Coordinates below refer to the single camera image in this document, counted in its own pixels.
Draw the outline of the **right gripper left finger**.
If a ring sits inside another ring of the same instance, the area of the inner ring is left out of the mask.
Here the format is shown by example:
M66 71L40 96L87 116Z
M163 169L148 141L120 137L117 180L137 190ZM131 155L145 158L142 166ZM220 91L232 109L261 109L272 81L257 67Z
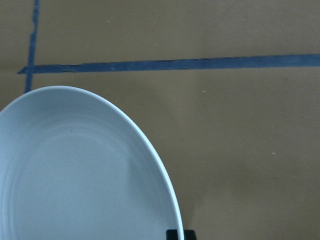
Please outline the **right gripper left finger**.
M176 229L168 229L166 231L166 240L178 240L178 231Z

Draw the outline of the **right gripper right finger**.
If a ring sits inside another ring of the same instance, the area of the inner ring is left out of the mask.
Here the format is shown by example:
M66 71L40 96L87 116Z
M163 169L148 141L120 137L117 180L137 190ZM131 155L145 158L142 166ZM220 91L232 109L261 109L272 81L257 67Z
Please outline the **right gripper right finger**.
M184 229L183 233L185 240L197 240L196 232L193 229Z

